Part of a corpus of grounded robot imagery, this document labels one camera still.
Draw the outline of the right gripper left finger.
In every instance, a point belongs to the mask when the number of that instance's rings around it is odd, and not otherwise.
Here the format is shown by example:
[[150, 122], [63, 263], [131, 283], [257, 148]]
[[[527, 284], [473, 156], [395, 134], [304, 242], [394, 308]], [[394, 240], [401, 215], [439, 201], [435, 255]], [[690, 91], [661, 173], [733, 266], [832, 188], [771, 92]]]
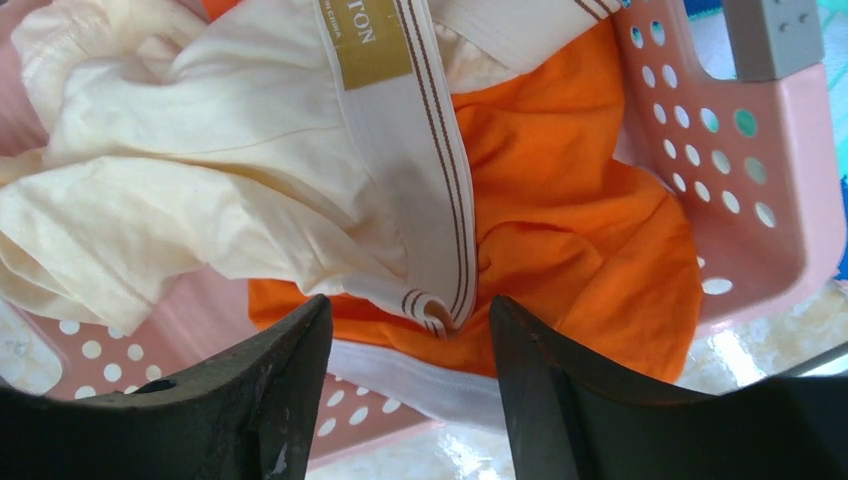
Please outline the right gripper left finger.
[[316, 296], [272, 327], [131, 393], [1, 390], [5, 479], [302, 479], [332, 342]]

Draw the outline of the cream boxer underwear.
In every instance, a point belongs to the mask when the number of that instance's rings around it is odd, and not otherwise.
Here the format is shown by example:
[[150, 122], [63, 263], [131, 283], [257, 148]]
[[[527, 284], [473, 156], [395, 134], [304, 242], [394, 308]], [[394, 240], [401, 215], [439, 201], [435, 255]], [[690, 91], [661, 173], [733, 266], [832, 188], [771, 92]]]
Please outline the cream boxer underwear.
[[347, 294], [436, 336], [476, 287], [451, 97], [617, 1], [53, 1], [10, 43], [47, 141], [1, 161], [1, 296], [131, 333], [205, 267]]

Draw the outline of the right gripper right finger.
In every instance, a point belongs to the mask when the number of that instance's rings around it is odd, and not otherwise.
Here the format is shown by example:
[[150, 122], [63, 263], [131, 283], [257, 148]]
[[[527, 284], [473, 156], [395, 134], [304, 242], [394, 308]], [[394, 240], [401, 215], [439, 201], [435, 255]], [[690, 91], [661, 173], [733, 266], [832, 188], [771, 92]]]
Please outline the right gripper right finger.
[[722, 395], [668, 384], [490, 307], [520, 479], [843, 479], [847, 380], [778, 375]]

